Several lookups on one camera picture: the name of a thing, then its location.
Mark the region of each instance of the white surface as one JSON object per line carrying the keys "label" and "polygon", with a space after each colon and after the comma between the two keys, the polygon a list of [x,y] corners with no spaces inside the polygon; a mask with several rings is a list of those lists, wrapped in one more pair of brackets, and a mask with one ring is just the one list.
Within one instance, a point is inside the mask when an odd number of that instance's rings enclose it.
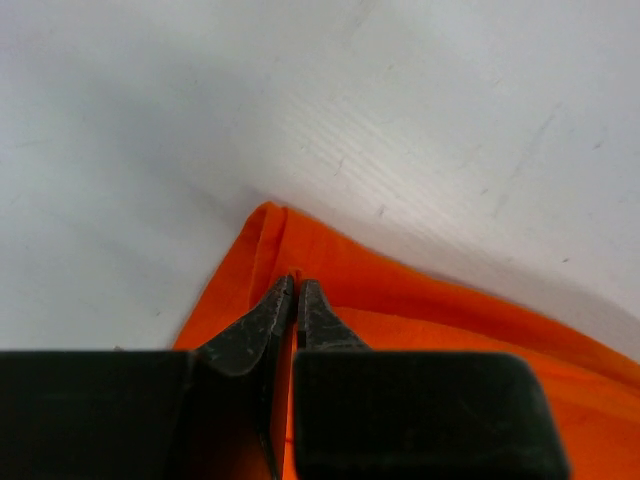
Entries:
{"label": "white surface", "polygon": [[0,347],[167,345],[261,201],[640,359],[640,4],[4,0]]}

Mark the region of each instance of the scratched white surface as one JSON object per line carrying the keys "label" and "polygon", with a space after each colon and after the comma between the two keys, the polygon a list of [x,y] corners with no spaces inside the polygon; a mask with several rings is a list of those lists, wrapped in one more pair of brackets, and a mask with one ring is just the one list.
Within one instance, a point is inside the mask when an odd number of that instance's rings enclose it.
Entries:
{"label": "scratched white surface", "polygon": [[171,342],[296,205],[640,360],[640,4],[4,0],[0,348]]}

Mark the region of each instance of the orange fabric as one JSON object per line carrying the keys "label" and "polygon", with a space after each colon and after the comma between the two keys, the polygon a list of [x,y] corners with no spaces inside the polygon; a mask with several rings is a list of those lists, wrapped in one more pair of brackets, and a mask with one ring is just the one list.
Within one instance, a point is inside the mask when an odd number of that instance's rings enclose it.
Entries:
{"label": "orange fabric", "polygon": [[[549,318],[430,278],[271,203],[247,220],[175,348],[209,340],[288,273],[297,285],[320,280],[336,313],[373,348],[524,357],[550,399],[573,478],[640,479],[639,365]],[[284,478],[295,479],[290,429]]]}

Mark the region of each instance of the folded cloth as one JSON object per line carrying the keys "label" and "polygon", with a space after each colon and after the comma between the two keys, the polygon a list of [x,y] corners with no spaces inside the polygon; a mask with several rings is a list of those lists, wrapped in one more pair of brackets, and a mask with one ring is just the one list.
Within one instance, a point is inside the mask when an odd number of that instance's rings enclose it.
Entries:
{"label": "folded cloth", "polygon": [[[208,341],[286,274],[298,286],[318,279],[337,315],[374,349],[520,355],[550,400],[573,478],[640,479],[640,365],[554,320],[418,273],[272,203],[249,217],[174,347]],[[290,423],[285,480],[296,478]]]}

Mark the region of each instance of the orange cloth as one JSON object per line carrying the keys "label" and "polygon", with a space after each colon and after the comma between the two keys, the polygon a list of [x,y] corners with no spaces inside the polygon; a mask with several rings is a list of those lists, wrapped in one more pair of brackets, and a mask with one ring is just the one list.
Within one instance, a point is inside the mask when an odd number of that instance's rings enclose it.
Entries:
{"label": "orange cloth", "polygon": [[[318,279],[335,312],[373,348],[524,357],[550,399],[573,478],[640,479],[640,365],[542,315],[430,278],[271,203],[247,220],[175,348],[206,342],[288,273],[297,285]],[[290,428],[284,478],[296,478]]]}

